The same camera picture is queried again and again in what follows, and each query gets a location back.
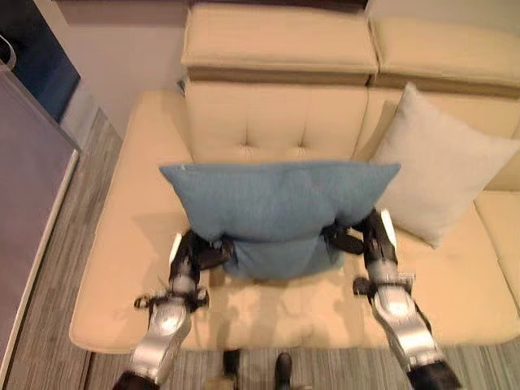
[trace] gray pillow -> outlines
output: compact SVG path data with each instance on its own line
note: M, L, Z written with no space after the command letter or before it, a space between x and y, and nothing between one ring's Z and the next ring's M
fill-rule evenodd
M401 164L378 206L390 211L397 226L435 248L519 146L439 111L408 83L371 159Z
M340 266L322 228L361 221L398 170L341 161L160 168L199 236L234 240L236 261L226 270L264 280Z

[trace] gray cabinet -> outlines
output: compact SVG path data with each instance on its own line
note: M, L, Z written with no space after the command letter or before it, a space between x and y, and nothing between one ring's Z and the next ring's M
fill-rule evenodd
M10 72L0 72L0 387L78 152Z

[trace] floor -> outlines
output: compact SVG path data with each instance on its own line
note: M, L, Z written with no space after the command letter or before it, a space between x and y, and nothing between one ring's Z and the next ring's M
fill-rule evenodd
M45 253L3 390L108 389L128 361L128 355L88 353L74 346L67 335L76 291L120 145L114 129L99 115ZM278 352L244 351L240 388L272 388ZM313 385L314 389L409 388L387 350L290 352L296 385ZM469 389L520 388L520 338L487 347L447 348L445 352ZM164 388L203 388L206 379L219 375L220 359L218 352L181 352Z

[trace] white pillow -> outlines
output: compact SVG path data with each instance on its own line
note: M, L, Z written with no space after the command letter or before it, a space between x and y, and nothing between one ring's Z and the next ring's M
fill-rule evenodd
M378 206L435 248L518 148L518 141L488 136L440 112L408 83L371 159L401 164Z

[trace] white wall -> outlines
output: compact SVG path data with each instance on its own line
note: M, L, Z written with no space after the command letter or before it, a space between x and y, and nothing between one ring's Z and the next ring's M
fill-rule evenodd
M520 0L370 0L367 13L474 24L520 35Z
M182 76L181 2L34 2L121 137L136 95Z

